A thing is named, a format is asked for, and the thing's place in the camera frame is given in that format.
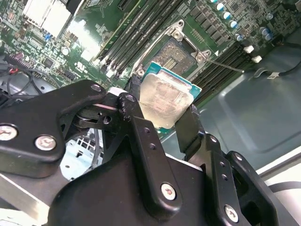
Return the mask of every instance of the black plastic bracket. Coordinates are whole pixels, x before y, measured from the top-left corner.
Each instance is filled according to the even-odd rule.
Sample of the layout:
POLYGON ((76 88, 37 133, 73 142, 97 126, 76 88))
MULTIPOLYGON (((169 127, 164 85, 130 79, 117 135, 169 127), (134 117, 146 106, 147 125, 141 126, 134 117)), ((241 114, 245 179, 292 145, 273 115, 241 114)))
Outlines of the black plastic bracket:
POLYGON ((0 125, 14 127, 17 136, 0 141, 0 171, 32 178, 55 173, 65 153, 65 136, 75 114, 100 102, 105 94, 95 82, 83 80, 2 109, 0 125), (55 140, 53 150, 36 147, 35 140, 42 135, 55 140))
POLYGON ((241 154, 231 151, 226 155, 226 158, 232 166, 239 205, 252 225, 298 225, 241 154))

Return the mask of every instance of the black cable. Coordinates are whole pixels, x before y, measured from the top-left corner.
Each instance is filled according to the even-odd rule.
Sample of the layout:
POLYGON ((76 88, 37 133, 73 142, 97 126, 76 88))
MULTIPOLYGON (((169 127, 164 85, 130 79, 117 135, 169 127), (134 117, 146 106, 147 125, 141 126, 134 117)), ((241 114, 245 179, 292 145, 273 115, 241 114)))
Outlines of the black cable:
MULTIPOLYGON (((297 44, 297 43, 285 42, 285 43, 282 44, 282 46, 289 47, 289 48, 296 48, 296 49, 301 50, 301 45, 297 44)), ((293 67, 292 69, 290 69, 286 72, 280 72, 279 76, 286 76, 286 75, 292 74, 292 73, 296 72, 299 69, 300 66, 301 66, 301 61, 295 67, 293 67)))

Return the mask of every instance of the metal bracket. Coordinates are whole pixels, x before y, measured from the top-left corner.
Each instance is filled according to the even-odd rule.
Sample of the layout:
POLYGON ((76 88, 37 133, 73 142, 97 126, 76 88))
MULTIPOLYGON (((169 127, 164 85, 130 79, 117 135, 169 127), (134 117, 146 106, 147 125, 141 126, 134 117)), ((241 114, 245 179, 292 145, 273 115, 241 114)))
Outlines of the metal bracket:
POLYGON ((83 80, 2 109, 0 125, 14 128, 16 136, 0 140, 0 171, 32 178, 54 174, 74 115, 104 96, 98 84, 83 80))

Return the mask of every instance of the dimm slot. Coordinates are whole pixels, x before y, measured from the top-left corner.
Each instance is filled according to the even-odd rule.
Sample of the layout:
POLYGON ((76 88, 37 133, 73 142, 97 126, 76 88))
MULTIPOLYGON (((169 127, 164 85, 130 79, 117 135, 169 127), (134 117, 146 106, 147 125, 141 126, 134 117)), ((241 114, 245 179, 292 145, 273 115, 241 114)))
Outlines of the dimm slot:
POLYGON ((169 5, 169 8, 165 10, 165 12, 160 16, 160 18, 154 23, 154 25, 144 34, 144 36, 139 40, 139 42, 132 48, 134 51, 130 54, 130 56, 124 56, 123 60, 120 61, 118 65, 119 72, 122 72, 128 64, 133 60, 133 58, 141 52, 141 50, 145 47, 146 43, 151 40, 153 35, 155 35, 162 24, 165 22, 166 18, 169 17, 183 2, 183 0, 173 0, 169 5))

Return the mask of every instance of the microchip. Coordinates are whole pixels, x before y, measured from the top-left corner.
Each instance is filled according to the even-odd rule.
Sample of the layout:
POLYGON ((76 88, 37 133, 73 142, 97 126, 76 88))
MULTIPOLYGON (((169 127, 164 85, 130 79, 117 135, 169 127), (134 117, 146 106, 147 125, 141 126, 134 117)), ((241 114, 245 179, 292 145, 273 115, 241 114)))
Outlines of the microchip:
POLYGON ((190 14, 191 14, 193 17, 197 16, 199 13, 200 13, 200 10, 199 10, 198 7, 195 7, 195 8, 190 12, 190 14))
POLYGON ((65 75, 68 79, 70 79, 71 81, 73 81, 73 80, 76 78, 76 75, 73 74, 71 71, 68 71, 68 70, 66 70, 66 71, 64 72, 64 75, 65 75))
POLYGON ((211 38, 215 41, 217 39, 219 39, 219 37, 221 37, 221 33, 219 32, 215 32, 211 35, 211 38))
POLYGON ((217 21, 217 20, 214 20, 214 21, 212 22, 212 24, 213 24, 213 26, 217 26, 217 25, 218 25, 218 21, 217 21))
POLYGON ((222 26, 217 27, 217 30, 221 31, 222 30, 222 26))
POLYGON ((44 62, 43 62, 43 65, 45 65, 45 67, 50 68, 50 67, 52 67, 52 65, 53 65, 53 61, 50 60, 49 58, 46 58, 46 59, 44 60, 44 62))
POLYGON ((206 29, 207 27, 209 27, 211 25, 210 21, 209 20, 205 20, 203 23, 202 23, 202 27, 204 29, 206 29))
POLYGON ((206 29, 206 32, 208 34, 212 34, 214 31, 216 31, 215 27, 214 26, 209 26, 207 29, 206 29))
POLYGON ((196 21, 198 21, 199 23, 203 22, 205 20, 205 15, 204 14, 200 14, 197 18, 196 21))
POLYGON ((289 25, 291 22, 292 22, 292 19, 289 18, 289 19, 287 19, 287 20, 284 21, 284 24, 285 25, 289 25))
POLYGON ((255 13, 257 13, 259 11, 259 9, 260 9, 259 5, 255 5, 253 7, 253 10, 254 10, 255 13))
POLYGON ((238 8, 239 8, 239 5, 237 4, 237 3, 234 3, 232 6, 230 6, 231 7, 231 9, 233 10, 233 11, 236 11, 236 10, 238 10, 238 8))
POLYGON ((217 40, 215 40, 217 45, 221 45, 225 42, 226 40, 223 37, 219 37, 217 40))
POLYGON ((256 36, 256 34, 257 34, 257 32, 256 32, 255 30, 252 31, 252 32, 250 33, 250 35, 251 35, 252 37, 256 36))

